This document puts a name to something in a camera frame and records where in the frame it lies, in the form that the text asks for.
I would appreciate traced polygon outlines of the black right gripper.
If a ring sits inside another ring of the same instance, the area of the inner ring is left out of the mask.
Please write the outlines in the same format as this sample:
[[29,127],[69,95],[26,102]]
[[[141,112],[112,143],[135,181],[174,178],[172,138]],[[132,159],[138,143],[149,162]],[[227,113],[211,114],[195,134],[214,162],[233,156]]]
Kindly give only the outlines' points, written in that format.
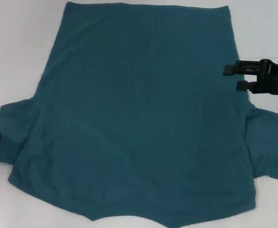
[[249,90],[253,94],[278,95],[278,64],[269,59],[237,60],[234,65],[225,65],[223,75],[256,75],[256,82],[238,81],[236,90]]

